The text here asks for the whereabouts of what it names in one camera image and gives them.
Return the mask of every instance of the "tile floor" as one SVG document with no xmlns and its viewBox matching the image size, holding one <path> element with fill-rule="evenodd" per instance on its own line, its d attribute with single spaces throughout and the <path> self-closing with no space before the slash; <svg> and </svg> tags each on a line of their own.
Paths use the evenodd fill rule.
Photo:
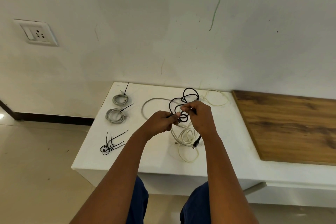
<svg viewBox="0 0 336 224">
<path fill-rule="evenodd" d="M 1 223 L 69 223 L 94 187 L 71 164 L 88 126 L 0 119 Z M 150 195 L 145 224 L 179 223 L 187 197 Z M 285 205 L 252 208 L 261 224 L 336 223 L 336 209 Z"/>
</svg>

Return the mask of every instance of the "white switch plate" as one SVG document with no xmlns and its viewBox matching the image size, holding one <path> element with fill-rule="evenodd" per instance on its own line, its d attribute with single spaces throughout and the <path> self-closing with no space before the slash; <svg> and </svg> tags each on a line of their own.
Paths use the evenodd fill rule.
<svg viewBox="0 0 336 224">
<path fill-rule="evenodd" d="M 58 46 L 56 38 L 46 22 L 13 20 L 24 31 L 30 44 Z"/>
</svg>

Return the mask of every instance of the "leg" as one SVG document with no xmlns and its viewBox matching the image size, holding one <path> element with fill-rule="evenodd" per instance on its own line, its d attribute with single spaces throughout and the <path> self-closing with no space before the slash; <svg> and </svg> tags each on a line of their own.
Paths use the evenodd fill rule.
<svg viewBox="0 0 336 224">
<path fill-rule="evenodd" d="M 196 188 L 182 208 L 181 224 L 210 224 L 210 201 L 208 182 Z"/>
<path fill-rule="evenodd" d="M 142 180 L 137 176 L 126 224 L 143 224 L 147 203 L 148 192 Z"/>
</svg>

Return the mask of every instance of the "brown wooden surface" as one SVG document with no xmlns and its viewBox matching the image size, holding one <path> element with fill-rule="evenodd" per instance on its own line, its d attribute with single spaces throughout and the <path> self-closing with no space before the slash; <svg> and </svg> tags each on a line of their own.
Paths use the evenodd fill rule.
<svg viewBox="0 0 336 224">
<path fill-rule="evenodd" d="M 336 165 L 336 100 L 232 94 L 260 159 Z"/>
</svg>

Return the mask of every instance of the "person's left hand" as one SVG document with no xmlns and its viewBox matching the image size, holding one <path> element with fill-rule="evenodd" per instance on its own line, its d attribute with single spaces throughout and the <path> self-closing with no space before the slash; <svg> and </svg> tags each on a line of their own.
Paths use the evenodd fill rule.
<svg viewBox="0 0 336 224">
<path fill-rule="evenodd" d="M 170 112 L 157 111 L 139 128 L 139 130 L 145 133 L 145 135 L 148 137 L 148 140 L 158 133 L 170 131 L 172 124 L 179 124 L 177 120 L 181 113 L 177 112 L 176 114 L 167 118 L 169 115 L 171 115 Z"/>
</svg>

